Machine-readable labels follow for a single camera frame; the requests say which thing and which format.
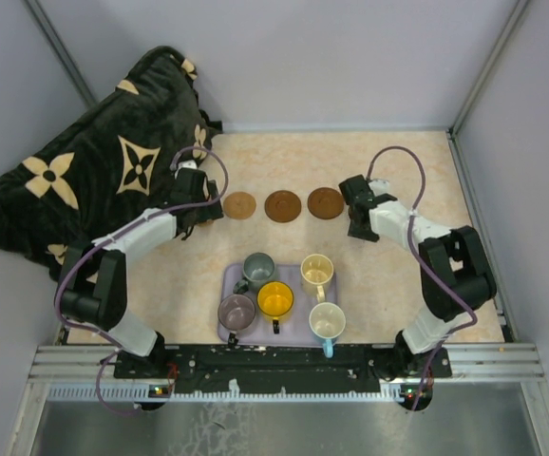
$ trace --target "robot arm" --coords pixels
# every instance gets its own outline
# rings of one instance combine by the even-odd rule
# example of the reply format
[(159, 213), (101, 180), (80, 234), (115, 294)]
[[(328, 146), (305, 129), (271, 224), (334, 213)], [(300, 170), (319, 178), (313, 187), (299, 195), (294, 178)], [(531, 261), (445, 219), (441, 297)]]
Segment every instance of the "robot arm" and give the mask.
[[(169, 199), (163, 206), (205, 202), (208, 198), (205, 196), (205, 186), (209, 198), (214, 199), (217, 196), (216, 183), (207, 180), (206, 174), (192, 164), (194, 162), (190, 165), (180, 164)], [(164, 339), (127, 308), (128, 268), (133, 262), (177, 235), (184, 234), (182, 239), (187, 239), (197, 223), (222, 217), (219, 202), (173, 213), (163, 212), (162, 208), (149, 208), (114, 233), (91, 242), (72, 243), (67, 249), (60, 283), (87, 252), (107, 239), (112, 240), (72, 275), (62, 294), (62, 315), (99, 328), (118, 342), (126, 352), (139, 357), (158, 357), (164, 350)], [(143, 224), (126, 233), (127, 228), (137, 224), (140, 219), (143, 219)], [(96, 270), (97, 281), (93, 285), (86, 279)]]
[[(409, 250), (407, 228), (412, 212), (387, 193), (385, 180), (355, 176), (342, 182), (340, 190), (350, 207), (349, 236), (374, 242), (384, 236)], [(475, 229), (451, 229), (415, 216), (411, 237), (437, 277), (472, 310), (494, 297), (496, 283)], [(459, 267), (454, 268), (450, 260)], [(452, 328), (468, 321), (468, 314), (422, 269), (421, 279), (426, 306), (396, 340), (397, 348), (409, 352), (408, 356), (430, 351)]]

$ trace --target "mug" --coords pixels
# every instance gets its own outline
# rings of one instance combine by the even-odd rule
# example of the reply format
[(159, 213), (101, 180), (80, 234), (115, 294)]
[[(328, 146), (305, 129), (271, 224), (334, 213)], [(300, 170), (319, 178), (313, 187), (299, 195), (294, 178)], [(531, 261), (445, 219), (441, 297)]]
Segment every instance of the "mug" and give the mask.
[(308, 255), (300, 266), (302, 273), (302, 290), (308, 295), (315, 295), (318, 302), (325, 301), (325, 293), (330, 288), (333, 278), (333, 263), (325, 255)]
[(237, 344), (237, 334), (249, 327), (256, 318), (254, 301), (243, 294), (231, 294), (219, 303), (218, 320), (230, 331), (228, 347)]
[(273, 321), (273, 332), (279, 334), (281, 319), (287, 318), (293, 307), (292, 289), (283, 282), (267, 283), (257, 294), (257, 307)]
[(333, 356), (335, 339), (347, 326), (344, 312), (332, 302), (317, 304), (309, 315), (311, 331), (321, 341), (326, 358)]
[(276, 280), (275, 261), (261, 252), (251, 254), (243, 262), (243, 278), (235, 284), (233, 293), (242, 295), (248, 290), (257, 293), (260, 288), (273, 280)]

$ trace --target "light wood surface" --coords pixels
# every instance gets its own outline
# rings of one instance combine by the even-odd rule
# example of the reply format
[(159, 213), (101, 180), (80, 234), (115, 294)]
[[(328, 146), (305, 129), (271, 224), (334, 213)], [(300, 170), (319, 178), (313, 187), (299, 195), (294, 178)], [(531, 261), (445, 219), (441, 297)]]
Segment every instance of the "light wood surface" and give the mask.
[[(214, 139), (214, 151), (226, 163), (229, 192), (256, 197), (256, 212), (246, 220), (224, 218), (197, 227), (185, 241), (176, 238), (133, 265), (128, 303), (168, 343), (219, 343), (217, 308), (227, 265), (252, 252), (266, 252), (281, 263), (300, 263), (312, 253), (333, 261), (339, 305), (347, 328), (339, 342), (392, 342), (424, 306), (415, 259), (387, 239), (370, 243), (347, 237), (345, 212), (333, 220), (313, 217), (306, 201), (317, 187), (365, 175), (369, 160), (381, 148), (403, 145), (425, 165), (426, 193), (419, 212), (450, 227), (470, 224), (458, 175), (444, 132), (344, 132), (230, 134)], [(203, 165), (223, 184), (213, 159)], [(390, 151), (375, 165), (373, 177), (387, 179), (390, 193), (410, 205), (420, 176), (411, 157)], [(290, 223), (275, 223), (264, 213), (264, 201), (275, 190), (291, 190), (302, 200), (302, 213)], [(454, 342), (502, 342), (492, 302), (477, 312), (476, 327), (458, 332)], [(101, 343), (86, 332), (70, 333), (70, 343)]]

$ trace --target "black mug handle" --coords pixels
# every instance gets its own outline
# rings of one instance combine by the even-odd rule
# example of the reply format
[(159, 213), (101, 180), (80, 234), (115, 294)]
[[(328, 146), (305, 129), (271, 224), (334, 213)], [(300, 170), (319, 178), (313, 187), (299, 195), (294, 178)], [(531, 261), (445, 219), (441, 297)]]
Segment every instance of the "black mug handle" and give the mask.
[(249, 280), (246, 278), (242, 278), (240, 281), (238, 281), (235, 284), (235, 287), (233, 288), (233, 293), (235, 295), (244, 295), (249, 291)]
[(237, 335), (231, 332), (228, 334), (228, 348), (232, 349), (234, 348), (238, 343)]

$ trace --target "black fabric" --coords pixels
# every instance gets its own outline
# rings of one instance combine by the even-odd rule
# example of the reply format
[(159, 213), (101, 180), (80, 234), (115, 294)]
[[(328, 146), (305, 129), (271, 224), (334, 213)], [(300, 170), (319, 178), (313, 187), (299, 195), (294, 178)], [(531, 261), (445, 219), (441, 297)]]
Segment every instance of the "black fabric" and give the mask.
[[(57, 267), (70, 242), (104, 236), (166, 201), (175, 153), (210, 148), (221, 129), (199, 110), (196, 77), (171, 47), (149, 51), (121, 88), (3, 175), (0, 248)], [(195, 154), (182, 159), (199, 164)]]

